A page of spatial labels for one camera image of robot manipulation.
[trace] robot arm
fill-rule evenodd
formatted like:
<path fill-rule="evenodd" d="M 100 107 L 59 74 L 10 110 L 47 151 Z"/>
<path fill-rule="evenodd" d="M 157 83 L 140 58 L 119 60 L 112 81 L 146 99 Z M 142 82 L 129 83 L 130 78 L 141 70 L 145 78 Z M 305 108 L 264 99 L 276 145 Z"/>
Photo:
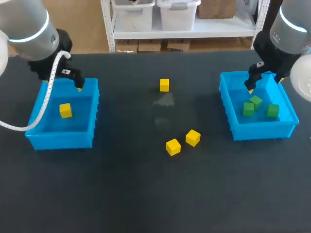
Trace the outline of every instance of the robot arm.
<path fill-rule="evenodd" d="M 67 32 L 55 29 L 52 25 L 41 0 L 0 0 L 0 30 L 16 52 L 28 61 L 31 71 L 44 81 L 49 80 L 58 52 L 70 52 L 72 47 Z M 74 80 L 78 90 L 83 88 L 85 80 L 81 72 L 68 66 L 65 57 L 60 60 L 56 75 Z"/>
<path fill-rule="evenodd" d="M 245 86 L 250 93 L 256 88 L 261 74 L 271 71 L 281 82 L 308 49 L 311 42 L 311 1 L 284 0 L 270 32 L 262 31 L 254 41 L 254 49 L 262 62 L 249 69 Z"/>

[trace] white shelf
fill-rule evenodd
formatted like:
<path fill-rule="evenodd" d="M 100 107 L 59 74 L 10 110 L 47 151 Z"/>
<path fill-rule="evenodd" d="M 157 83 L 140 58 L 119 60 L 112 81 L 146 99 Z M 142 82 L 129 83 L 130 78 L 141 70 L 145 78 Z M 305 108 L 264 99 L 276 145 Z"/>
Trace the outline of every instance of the white shelf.
<path fill-rule="evenodd" d="M 160 10 L 154 7 L 153 25 L 150 32 L 123 32 L 118 20 L 114 28 L 115 39 L 165 39 L 165 38 L 208 38 L 254 36 L 255 25 L 245 5 L 237 4 L 236 14 L 228 19 L 198 19 L 192 31 L 163 31 Z"/>

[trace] yellow cube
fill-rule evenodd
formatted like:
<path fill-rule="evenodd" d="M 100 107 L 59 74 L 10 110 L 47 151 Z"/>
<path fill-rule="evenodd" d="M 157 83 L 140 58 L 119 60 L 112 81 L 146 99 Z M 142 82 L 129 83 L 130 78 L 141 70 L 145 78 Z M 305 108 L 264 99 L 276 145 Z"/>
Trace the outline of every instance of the yellow cube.
<path fill-rule="evenodd" d="M 181 149 L 181 145 L 176 139 L 173 139 L 166 143 L 166 150 L 170 154 L 170 156 L 173 156 L 179 153 L 180 149 Z"/>
<path fill-rule="evenodd" d="M 62 118 L 72 117 L 70 103 L 64 103 L 64 104 L 59 105 L 59 112 Z"/>
<path fill-rule="evenodd" d="M 170 91 L 170 80 L 160 79 L 160 92 L 169 92 L 169 91 Z"/>
<path fill-rule="evenodd" d="M 196 146 L 196 144 L 198 144 L 198 142 L 201 139 L 201 135 L 194 130 L 190 130 L 189 133 L 187 133 L 186 135 L 186 142 L 190 145 L 192 145 L 193 147 Z"/>

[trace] black table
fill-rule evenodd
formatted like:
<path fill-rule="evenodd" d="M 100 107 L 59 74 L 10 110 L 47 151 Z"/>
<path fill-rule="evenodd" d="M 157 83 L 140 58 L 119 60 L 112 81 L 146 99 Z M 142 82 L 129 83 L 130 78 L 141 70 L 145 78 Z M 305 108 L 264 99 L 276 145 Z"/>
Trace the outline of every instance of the black table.
<path fill-rule="evenodd" d="M 219 75 L 254 51 L 75 55 L 100 83 L 92 150 L 34 151 L 0 128 L 1 233 L 209 233 L 311 230 L 311 103 L 285 80 L 300 119 L 290 139 L 233 142 Z M 159 79 L 171 80 L 160 100 Z M 11 58 L 0 119 L 28 122 L 40 81 Z M 190 129 L 197 147 L 185 144 Z M 165 142 L 182 151 L 170 157 Z"/>

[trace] green cube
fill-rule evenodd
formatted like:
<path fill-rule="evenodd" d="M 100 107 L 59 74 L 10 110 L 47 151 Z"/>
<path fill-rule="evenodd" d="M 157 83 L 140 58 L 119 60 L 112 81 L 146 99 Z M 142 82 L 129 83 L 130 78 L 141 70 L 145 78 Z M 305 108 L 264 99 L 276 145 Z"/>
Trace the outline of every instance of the green cube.
<path fill-rule="evenodd" d="M 253 103 L 255 105 L 255 110 L 259 109 L 262 104 L 262 99 L 258 96 L 253 96 L 248 100 L 248 102 Z"/>
<path fill-rule="evenodd" d="M 253 103 L 244 103 L 243 116 L 252 117 L 255 111 L 255 105 Z"/>
<path fill-rule="evenodd" d="M 277 118 L 279 112 L 279 105 L 270 103 L 268 106 L 267 117 Z"/>

